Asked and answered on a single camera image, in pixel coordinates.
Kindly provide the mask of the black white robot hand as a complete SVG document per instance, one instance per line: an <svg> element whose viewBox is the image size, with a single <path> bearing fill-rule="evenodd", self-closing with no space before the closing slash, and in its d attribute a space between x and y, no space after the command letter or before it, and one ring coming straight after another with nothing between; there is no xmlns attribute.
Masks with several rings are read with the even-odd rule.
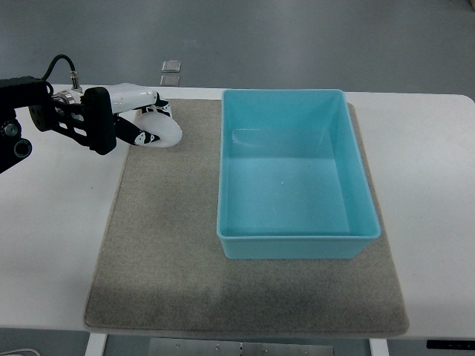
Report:
<svg viewBox="0 0 475 356"><path fill-rule="evenodd" d="M128 83L88 88L81 103L86 107L86 125L93 136L91 149L101 155L115 149L118 139L135 145L134 139L140 133L134 124L137 110L151 105L170 107L156 90Z"/></svg>

